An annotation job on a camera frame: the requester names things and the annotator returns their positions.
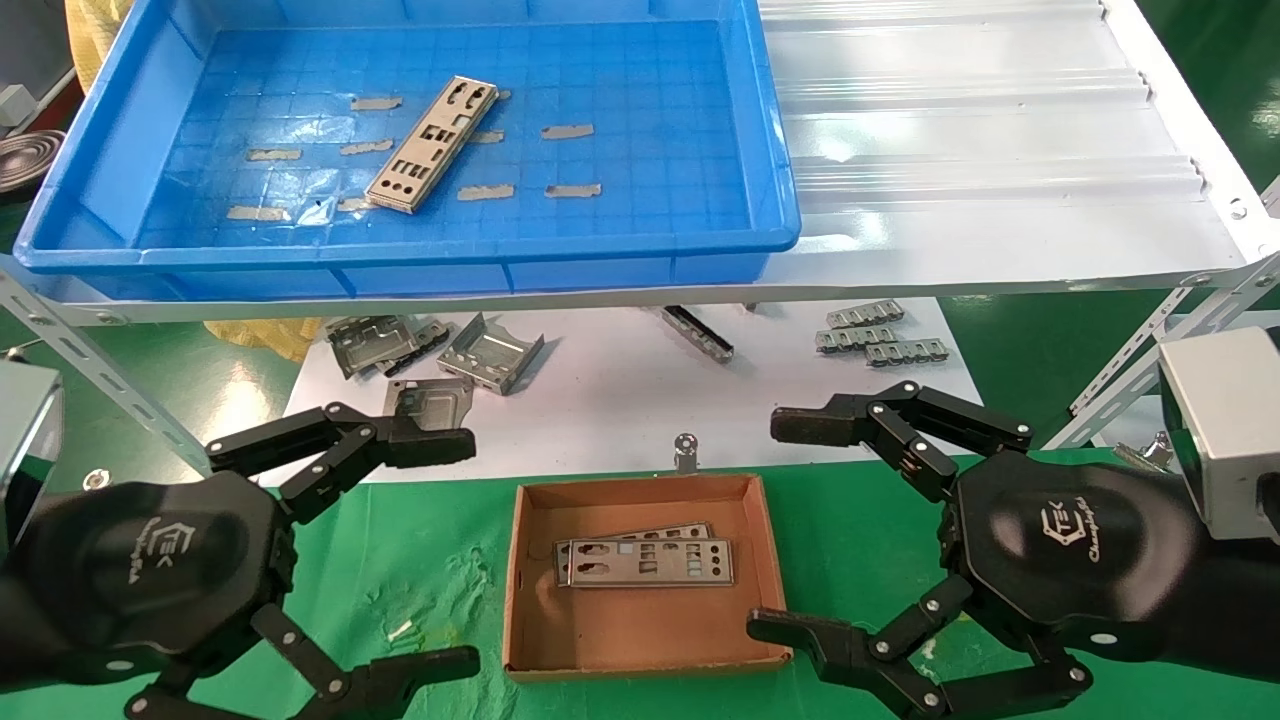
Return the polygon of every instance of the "cardboard box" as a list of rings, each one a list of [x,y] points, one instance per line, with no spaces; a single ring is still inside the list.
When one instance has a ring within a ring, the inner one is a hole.
[[[556,541],[705,520],[732,541],[737,583],[561,588]],[[756,475],[521,486],[511,533],[502,661],[517,682],[777,670],[791,648],[746,637],[753,607],[785,609]]]

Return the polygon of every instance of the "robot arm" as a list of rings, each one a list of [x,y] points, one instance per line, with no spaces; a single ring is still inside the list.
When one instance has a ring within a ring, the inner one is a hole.
[[[294,716],[401,717],[426,684],[479,671],[472,647],[343,671],[282,610],[293,589],[294,524],[333,506],[380,464],[475,455],[470,430],[424,432],[333,404],[206,446],[197,483],[128,483],[46,498],[0,569],[0,692],[102,684],[159,673],[125,715],[244,720],[193,703],[192,684],[265,639],[315,689]],[[317,455],[276,500],[251,475]]]
[[[957,471],[924,434],[984,459]],[[1165,660],[1280,682],[1280,547],[1213,541],[1183,479],[1025,455],[1032,430],[980,406],[900,383],[837,395],[822,409],[780,407],[782,442],[867,443],[925,500],[947,578],[878,633],[756,609],[755,639],[810,655],[823,682],[865,689],[901,717],[1007,717],[1061,707],[1093,676],[1066,652]],[[1029,667],[934,683],[908,657],[968,612]]]

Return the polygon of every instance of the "logo on robotic hand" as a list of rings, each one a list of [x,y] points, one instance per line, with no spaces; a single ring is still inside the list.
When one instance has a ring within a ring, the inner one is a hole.
[[[151,518],[133,541],[133,552],[129,553],[131,585],[142,578],[142,568],[147,559],[157,559],[156,568],[173,568],[174,556],[186,555],[191,550],[191,538],[196,534],[196,528],[182,523],[169,523],[156,528],[160,523],[160,516]]]
[[[1068,510],[1065,502],[1048,501],[1048,507],[1041,510],[1044,534],[1056,539],[1062,547],[1069,547],[1075,541],[1092,536],[1089,560],[1097,562],[1102,559],[1102,551],[1098,544],[1098,523],[1094,520],[1093,509],[1083,497],[1076,497],[1075,505],[1075,509]]]

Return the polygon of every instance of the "screw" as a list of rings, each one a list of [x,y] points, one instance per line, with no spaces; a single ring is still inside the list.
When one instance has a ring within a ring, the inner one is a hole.
[[[97,470],[90,470],[88,474],[84,475],[84,482],[81,483],[81,487],[86,491],[92,491],[102,489],[109,484],[111,484],[111,473],[99,468]]]

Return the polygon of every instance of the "metal shelf frame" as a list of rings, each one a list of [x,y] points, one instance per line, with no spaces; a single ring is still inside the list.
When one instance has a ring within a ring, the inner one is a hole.
[[[485,297],[122,302],[0,255],[0,305],[197,470],[204,448],[79,327],[1172,288],[1073,404],[1088,442],[1280,272],[1267,215],[1134,0],[762,0],[804,236],[746,286]]]

